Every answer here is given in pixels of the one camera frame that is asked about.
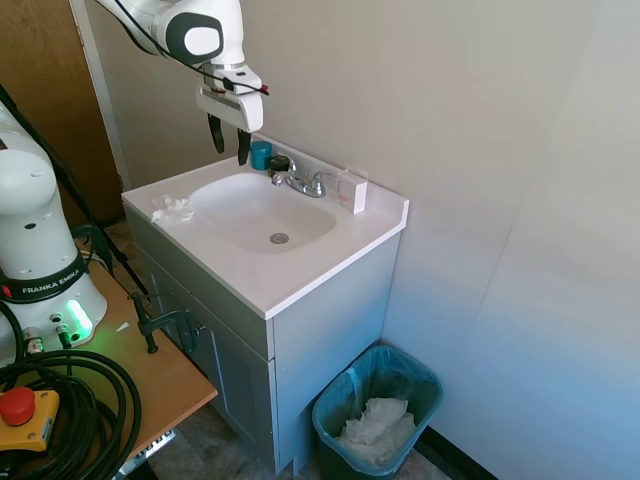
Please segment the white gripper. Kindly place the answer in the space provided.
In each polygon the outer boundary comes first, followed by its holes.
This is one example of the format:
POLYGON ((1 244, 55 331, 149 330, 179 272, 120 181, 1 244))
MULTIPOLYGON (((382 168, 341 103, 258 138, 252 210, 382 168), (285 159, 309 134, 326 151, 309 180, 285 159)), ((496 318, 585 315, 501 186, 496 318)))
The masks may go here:
POLYGON ((201 66, 196 86, 197 105, 206 113, 209 131, 217 153, 225 151, 221 120, 237 128, 238 164, 247 163, 251 147, 250 133, 264 124, 261 78, 246 64, 201 66))

